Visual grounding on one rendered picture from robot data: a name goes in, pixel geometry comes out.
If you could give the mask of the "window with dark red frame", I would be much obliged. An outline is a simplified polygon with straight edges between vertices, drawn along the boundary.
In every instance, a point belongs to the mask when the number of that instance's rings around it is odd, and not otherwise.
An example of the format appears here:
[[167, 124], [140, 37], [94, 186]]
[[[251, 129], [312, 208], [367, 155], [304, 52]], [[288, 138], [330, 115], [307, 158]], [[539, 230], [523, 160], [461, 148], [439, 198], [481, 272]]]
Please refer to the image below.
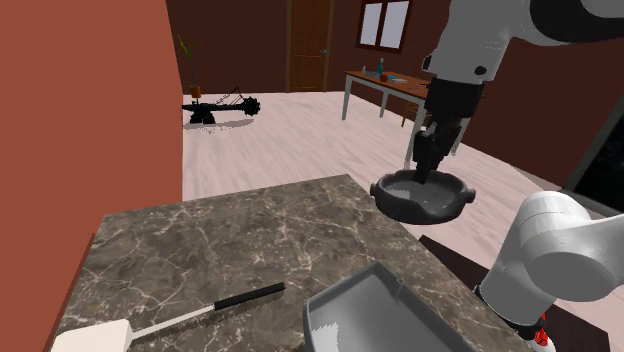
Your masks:
[[362, 0], [358, 48], [400, 54], [414, 0]]

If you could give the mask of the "potted green plant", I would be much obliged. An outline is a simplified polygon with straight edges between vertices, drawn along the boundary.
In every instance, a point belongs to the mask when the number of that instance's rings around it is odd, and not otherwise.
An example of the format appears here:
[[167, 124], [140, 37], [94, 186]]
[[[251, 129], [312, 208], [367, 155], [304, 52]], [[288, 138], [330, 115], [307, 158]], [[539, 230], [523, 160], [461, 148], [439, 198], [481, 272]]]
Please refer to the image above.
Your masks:
[[190, 39], [189, 41], [184, 41], [180, 35], [178, 35], [177, 38], [180, 49], [187, 58], [191, 68], [191, 97], [194, 99], [195, 103], [198, 103], [199, 99], [201, 98], [201, 87], [197, 84], [193, 55], [199, 44], [193, 39]]

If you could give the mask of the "dark grey two-handled bowl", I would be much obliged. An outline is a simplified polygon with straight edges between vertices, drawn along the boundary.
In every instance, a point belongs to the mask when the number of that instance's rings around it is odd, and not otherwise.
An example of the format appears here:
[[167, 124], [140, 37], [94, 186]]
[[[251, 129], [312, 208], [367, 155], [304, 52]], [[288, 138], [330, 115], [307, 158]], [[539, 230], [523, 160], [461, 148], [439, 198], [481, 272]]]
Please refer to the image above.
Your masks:
[[435, 225], [456, 219], [476, 198], [458, 177], [431, 171], [424, 183], [415, 170], [402, 169], [382, 176], [370, 186], [377, 208], [387, 217], [412, 225]]

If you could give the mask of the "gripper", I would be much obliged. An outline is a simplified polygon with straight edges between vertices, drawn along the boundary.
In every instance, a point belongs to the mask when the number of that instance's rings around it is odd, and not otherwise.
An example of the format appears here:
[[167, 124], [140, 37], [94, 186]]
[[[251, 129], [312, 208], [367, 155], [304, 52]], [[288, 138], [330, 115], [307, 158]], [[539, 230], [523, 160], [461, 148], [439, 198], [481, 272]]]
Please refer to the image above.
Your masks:
[[416, 163], [414, 180], [424, 184], [431, 170], [435, 170], [442, 157], [446, 157], [461, 131], [461, 118], [471, 118], [478, 107], [484, 84], [471, 84], [433, 78], [428, 85], [425, 109], [435, 121], [443, 117], [441, 125], [432, 122], [415, 135], [413, 161]]

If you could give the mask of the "grey rectangular tray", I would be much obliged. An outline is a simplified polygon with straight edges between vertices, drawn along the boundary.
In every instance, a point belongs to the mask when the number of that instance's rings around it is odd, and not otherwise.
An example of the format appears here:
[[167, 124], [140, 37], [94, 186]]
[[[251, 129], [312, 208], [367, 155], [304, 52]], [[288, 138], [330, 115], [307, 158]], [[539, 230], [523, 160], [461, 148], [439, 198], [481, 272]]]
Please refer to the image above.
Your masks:
[[379, 261], [308, 299], [303, 328], [306, 352], [477, 352]]

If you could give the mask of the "brown table with white legs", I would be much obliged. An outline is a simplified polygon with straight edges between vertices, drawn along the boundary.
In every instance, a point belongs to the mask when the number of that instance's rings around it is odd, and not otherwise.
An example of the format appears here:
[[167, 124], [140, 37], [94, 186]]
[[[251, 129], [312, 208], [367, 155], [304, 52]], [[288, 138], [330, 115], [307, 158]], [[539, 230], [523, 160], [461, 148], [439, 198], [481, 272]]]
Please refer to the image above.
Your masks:
[[414, 137], [417, 132], [423, 130], [426, 118], [426, 109], [424, 104], [428, 93], [426, 85], [429, 84], [429, 81], [395, 72], [389, 72], [390, 78], [383, 81], [379, 74], [373, 71], [368, 71], [365, 66], [363, 66], [360, 70], [346, 70], [344, 74], [345, 87], [341, 115], [342, 120], [347, 118], [349, 98], [353, 82], [373, 88], [382, 93], [382, 101], [379, 111], [380, 118], [384, 116], [389, 96], [395, 96], [417, 105], [417, 109], [415, 110], [415, 120], [413, 122], [410, 140], [408, 142], [403, 164], [404, 169], [409, 169], [412, 162]]

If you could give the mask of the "brown wooden door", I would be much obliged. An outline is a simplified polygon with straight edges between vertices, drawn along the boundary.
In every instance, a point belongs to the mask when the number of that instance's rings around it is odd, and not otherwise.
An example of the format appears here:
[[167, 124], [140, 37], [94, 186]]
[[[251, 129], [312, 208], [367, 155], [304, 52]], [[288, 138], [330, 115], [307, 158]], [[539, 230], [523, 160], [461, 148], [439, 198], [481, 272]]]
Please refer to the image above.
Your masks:
[[335, 0], [286, 1], [286, 91], [327, 90]]

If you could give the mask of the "black exercise machine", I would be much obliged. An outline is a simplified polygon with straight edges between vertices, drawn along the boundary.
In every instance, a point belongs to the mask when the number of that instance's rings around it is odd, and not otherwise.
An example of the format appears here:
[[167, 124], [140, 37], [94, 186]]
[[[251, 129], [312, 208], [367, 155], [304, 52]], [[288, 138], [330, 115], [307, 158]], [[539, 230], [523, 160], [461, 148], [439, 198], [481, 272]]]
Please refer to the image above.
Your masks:
[[[225, 99], [236, 93], [237, 98], [230, 103], [225, 103]], [[235, 87], [231, 92], [222, 96], [215, 103], [200, 103], [198, 100], [190, 104], [183, 104], [182, 109], [191, 112], [190, 124], [215, 124], [214, 112], [221, 111], [242, 111], [245, 115], [254, 116], [260, 111], [260, 102], [249, 96], [243, 97], [240, 89]]]

